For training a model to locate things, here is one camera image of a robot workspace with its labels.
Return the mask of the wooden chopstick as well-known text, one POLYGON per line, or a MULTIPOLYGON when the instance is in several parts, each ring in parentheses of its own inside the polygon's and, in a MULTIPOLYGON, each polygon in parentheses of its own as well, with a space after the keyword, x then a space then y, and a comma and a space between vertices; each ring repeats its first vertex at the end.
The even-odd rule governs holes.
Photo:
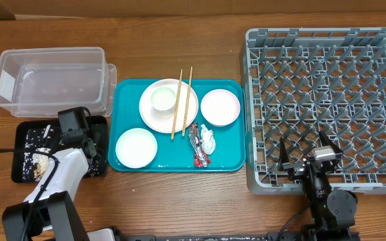
POLYGON ((187 119, 188 119, 188 108, 189 108, 189 102, 190 102, 190 91, 191 91, 191 85, 192 85, 192 72, 193 72, 193 66, 190 67, 188 89, 187 89, 187 94, 186 94, 186 105, 185 105, 185 111, 184 111, 184 121, 183 121, 183 126, 182 126, 182 136, 183 137, 186 134, 186 126, 187 126, 187 119))
POLYGON ((182 86, 182 76, 183 76, 183 69, 180 70, 180 77, 178 81, 178 87, 177 87, 177 93, 176 93, 176 103, 174 108, 174 118, 173 118, 173 124, 172 124, 172 131, 171 131, 171 140, 174 140, 174 135, 176 132, 176 122, 177 122, 177 115, 178 115, 178 106, 180 101, 180 90, 182 86))

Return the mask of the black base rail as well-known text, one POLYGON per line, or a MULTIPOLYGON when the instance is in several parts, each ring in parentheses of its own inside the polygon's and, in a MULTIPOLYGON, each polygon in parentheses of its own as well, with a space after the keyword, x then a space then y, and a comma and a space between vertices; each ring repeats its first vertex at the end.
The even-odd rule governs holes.
POLYGON ((122 241, 300 241, 303 240, 298 232, 285 232, 281 238, 278 232, 269 232, 266 235, 237 235, 237 236, 167 236, 154 235, 122 236, 122 241))

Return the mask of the white cup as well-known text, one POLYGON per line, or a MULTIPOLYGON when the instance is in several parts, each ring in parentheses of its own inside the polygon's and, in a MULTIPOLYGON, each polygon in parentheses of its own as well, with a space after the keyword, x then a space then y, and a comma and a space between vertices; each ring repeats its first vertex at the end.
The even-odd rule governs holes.
POLYGON ((156 88, 151 94, 151 105, 157 111, 169 111, 176 103, 175 92, 168 87, 156 88))

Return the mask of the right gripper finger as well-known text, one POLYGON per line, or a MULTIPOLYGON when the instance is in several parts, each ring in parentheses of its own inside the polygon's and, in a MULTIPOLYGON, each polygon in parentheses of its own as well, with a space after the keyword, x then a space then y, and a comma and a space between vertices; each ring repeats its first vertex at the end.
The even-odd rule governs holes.
POLYGON ((279 160, 278 160, 278 171, 284 171, 285 166, 290 164, 288 153, 284 144, 283 138, 279 139, 279 160))
POLYGON ((323 147, 330 146, 332 148, 332 150, 334 151, 336 157, 342 157, 343 156, 343 150, 338 145, 333 143, 324 131, 319 131, 318 134, 320 137, 320 142, 321 142, 323 147))

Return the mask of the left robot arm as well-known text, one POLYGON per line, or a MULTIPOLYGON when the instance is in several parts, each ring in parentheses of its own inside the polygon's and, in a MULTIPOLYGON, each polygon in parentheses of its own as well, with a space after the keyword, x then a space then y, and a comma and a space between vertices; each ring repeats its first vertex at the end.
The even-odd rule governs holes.
POLYGON ((89 127, 61 127, 58 144, 49 151, 36 147, 14 149, 14 153, 44 155, 49 159, 38 186, 20 204, 2 215, 7 240, 31 240, 50 228, 55 240, 89 240, 72 198, 81 179, 97 155, 89 127))

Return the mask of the black waste tray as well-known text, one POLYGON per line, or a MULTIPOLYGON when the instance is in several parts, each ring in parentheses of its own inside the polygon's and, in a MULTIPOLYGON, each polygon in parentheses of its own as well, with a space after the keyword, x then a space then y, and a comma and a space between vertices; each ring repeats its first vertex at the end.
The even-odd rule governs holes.
MULTIPOLYGON (((15 149, 22 149, 26 144, 27 132, 30 129, 44 129, 47 125, 60 126, 59 121, 56 118, 44 119, 44 120, 30 120, 20 123, 16 128, 15 133, 15 149)), ((91 130, 95 137, 96 149, 101 155, 101 160, 96 161, 93 166, 85 174, 85 178, 88 177, 100 177, 106 175, 108 167, 108 146, 109 146, 109 132, 107 120, 103 116, 92 116, 91 118, 91 130)), ((11 180, 14 183, 30 183, 35 182, 34 174, 23 178, 23 164, 25 163, 22 153, 14 153, 12 168, 11 168, 11 180)))

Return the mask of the grey dishwasher rack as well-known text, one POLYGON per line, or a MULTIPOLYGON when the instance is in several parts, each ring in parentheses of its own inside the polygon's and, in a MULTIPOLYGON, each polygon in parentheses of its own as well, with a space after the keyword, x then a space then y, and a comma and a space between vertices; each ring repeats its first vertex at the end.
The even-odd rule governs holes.
POLYGON ((331 186, 386 194, 386 27, 253 28, 240 63, 250 192, 300 193, 279 146, 299 163, 325 132, 344 153, 331 186))

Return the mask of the red silver snack wrapper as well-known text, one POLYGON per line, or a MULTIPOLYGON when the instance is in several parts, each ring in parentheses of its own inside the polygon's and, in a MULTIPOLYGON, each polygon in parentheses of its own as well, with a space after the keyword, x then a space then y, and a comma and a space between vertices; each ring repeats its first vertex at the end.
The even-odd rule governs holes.
POLYGON ((192 123, 189 126, 188 137, 194 149, 194 166, 200 168, 208 167, 210 165, 210 159, 208 155, 202 150, 198 123, 192 123))

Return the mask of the right wooden chopstick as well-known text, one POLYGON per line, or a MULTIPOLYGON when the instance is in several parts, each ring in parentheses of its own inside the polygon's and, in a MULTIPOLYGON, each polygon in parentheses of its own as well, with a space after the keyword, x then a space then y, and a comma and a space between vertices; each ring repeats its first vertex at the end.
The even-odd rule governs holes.
POLYGON ((183 137, 186 134, 186 126, 187 126, 187 119, 188 119, 188 108, 189 108, 189 102, 190 102, 190 91, 191 91, 191 85, 192 85, 192 72, 193 72, 193 66, 190 67, 188 89, 187 89, 187 94, 186 94, 186 105, 185 105, 185 111, 184 111, 184 121, 183 121, 183 126, 182 126, 182 136, 183 137))

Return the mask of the small white plate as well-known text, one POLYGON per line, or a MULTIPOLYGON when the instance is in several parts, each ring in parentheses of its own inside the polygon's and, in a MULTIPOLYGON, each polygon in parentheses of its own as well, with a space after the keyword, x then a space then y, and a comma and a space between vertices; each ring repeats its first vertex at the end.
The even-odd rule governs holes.
POLYGON ((211 90, 200 103, 202 116, 216 127, 233 123, 239 116, 241 104, 239 99, 225 89, 211 90))

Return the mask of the teal serving tray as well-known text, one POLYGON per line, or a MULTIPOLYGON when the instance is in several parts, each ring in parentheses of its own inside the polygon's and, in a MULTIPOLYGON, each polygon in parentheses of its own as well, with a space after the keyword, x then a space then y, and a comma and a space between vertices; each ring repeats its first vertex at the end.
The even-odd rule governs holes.
POLYGON ((243 90, 241 85, 234 80, 223 79, 195 79, 191 87, 199 100, 199 109, 193 123, 205 124, 214 133, 216 150, 210 156, 208 167, 194 166, 194 149, 188 139, 188 132, 182 136, 182 130, 174 135, 160 133, 149 128, 141 118, 139 101, 144 90, 156 82, 156 79, 126 79, 115 88, 113 100, 113 113, 109 135, 108 162, 117 171, 130 171, 122 165, 115 153, 119 137, 129 129, 141 128, 150 131, 157 141, 157 154, 153 161, 142 171, 147 172, 231 172, 238 171, 246 160, 245 114, 241 107, 238 118, 230 125, 216 127, 210 124, 200 110, 200 103, 208 92, 215 89, 225 89, 232 92, 243 104, 243 90))

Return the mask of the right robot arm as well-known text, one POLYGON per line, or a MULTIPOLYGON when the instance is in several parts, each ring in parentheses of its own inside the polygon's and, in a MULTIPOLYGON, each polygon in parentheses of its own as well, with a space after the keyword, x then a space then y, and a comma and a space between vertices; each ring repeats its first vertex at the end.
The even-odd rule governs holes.
POLYGON ((290 163, 283 139, 279 140, 278 170, 285 171, 290 181, 300 180, 308 203, 293 215, 281 228, 277 240, 359 240, 352 233, 355 225, 358 197, 346 190, 333 190, 328 174, 337 170, 343 150, 334 144, 325 132, 320 131, 322 146, 312 149, 312 156, 301 163, 290 163), (307 209, 312 224, 302 226, 299 232, 286 234, 286 228, 307 209))

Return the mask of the clear plastic bin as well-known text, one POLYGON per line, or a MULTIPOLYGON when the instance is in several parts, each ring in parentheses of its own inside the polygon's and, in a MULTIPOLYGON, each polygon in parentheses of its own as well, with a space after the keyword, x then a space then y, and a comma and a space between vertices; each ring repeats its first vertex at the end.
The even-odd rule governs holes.
POLYGON ((0 107, 16 117, 51 118, 85 106, 112 114, 117 69, 100 47, 5 50, 0 55, 0 107))

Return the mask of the left wooden chopstick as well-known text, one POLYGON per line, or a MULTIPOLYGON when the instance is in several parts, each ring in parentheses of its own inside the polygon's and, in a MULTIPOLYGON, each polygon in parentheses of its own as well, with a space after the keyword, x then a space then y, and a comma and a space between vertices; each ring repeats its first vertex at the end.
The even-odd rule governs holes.
POLYGON ((183 76, 183 69, 180 70, 180 77, 178 81, 178 87, 177 87, 177 93, 176 93, 176 103, 174 108, 174 118, 173 118, 173 124, 172 124, 172 131, 171 131, 171 140, 174 140, 174 135, 176 132, 176 122, 177 122, 177 115, 178 115, 178 106, 180 101, 180 90, 182 86, 182 76, 183 76))

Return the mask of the white bowl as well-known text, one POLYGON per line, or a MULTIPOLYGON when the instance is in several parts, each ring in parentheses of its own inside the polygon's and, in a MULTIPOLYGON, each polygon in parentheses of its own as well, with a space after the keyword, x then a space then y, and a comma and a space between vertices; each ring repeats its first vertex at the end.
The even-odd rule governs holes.
POLYGON ((157 154, 157 141, 154 135, 141 128, 125 131, 117 140, 116 157, 131 169, 139 169, 150 164, 157 154))

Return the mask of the white tissue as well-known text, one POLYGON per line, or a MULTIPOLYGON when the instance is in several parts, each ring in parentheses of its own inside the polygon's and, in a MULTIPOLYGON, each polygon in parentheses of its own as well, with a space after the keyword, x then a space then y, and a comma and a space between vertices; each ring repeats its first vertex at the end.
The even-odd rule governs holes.
POLYGON ((216 149, 214 133, 208 129, 205 124, 200 125, 201 148, 207 154, 211 155, 216 149))

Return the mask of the peanut shells and rice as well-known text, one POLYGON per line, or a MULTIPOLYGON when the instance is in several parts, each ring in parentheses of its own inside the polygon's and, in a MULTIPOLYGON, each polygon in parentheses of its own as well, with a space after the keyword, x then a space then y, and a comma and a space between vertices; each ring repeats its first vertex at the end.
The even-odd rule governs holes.
MULTIPOLYGON (((24 149, 34 149, 39 152, 49 153, 53 147, 62 142, 57 142, 60 136, 60 127, 48 125, 45 128, 30 129, 26 133, 24 149)), ((36 153, 24 153, 21 180, 23 182, 38 182, 44 176, 50 164, 49 157, 36 153)), ((101 169, 99 161, 93 161, 86 177, 98 177, 105 172, 101 169)))

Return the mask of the large white plate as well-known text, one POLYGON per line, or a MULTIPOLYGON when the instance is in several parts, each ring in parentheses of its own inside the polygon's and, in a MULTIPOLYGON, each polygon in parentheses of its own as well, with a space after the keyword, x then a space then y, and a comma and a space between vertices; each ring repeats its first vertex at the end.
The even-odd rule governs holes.
MULTIPOLYGON (((175 104, 171 107, 169 111, 158 111, 153 107, 151 96, 159 88, 170 88, 174 94, 178 93, 178 84, 179 80, 176 79, 163 79, 158 80, 151 85, 149 85, 141 95, 139 101, 139 112, 144 123, 154 131, 160 133, 170 134, 172 132, 173 121, 174 121, 174 108, 175 104)), ((199 109, 199 100, 193 90, 193 87, 190 88, 190 96, 188 108, 186 108, 186 99, 188 93, 188 83, 182 82, 180 87, 180 98, 179 105, 177 110, 177 121, 174 132, 181 131, 184 124, 184 114, 187 110, 187 119, 186 126, 188 127, 191 123, 194 122, 198 114, 199 109)))

